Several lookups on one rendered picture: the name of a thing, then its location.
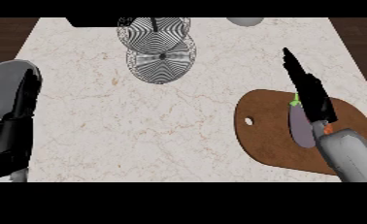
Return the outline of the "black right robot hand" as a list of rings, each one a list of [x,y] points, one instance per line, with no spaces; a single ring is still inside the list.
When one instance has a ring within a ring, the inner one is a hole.
[[[307,118],[311,122],[326,120],[329,123],[334,123],[340,119],[322,80],[303,69],[300,60],[291,50],[283,48],[283,52],[285,68],[298,89]]]

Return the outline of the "brown wooden cutting board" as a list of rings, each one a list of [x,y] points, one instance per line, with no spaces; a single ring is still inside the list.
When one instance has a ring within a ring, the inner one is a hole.
[[[317,148],[301,147],[289,129],[292,92],[257,89],[240,99],[235,126],[251,158],[264,165],[334,176]]]

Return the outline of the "purple eggplant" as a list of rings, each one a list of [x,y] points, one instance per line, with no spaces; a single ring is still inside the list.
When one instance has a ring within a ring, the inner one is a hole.
[[[295,99],[291,102],[289,127],[291,127],[292,138],[297,144],[304,148],[316,147],[316,141],[313,137],[313,127],[304,112],[304,107],[298,94],[295,94]]]

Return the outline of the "grey round object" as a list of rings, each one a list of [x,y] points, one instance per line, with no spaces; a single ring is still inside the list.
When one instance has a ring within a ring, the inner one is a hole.
[[[261,24],[264,21],[263,17],[229,17],[229,20],[239,26],[251,27]]]

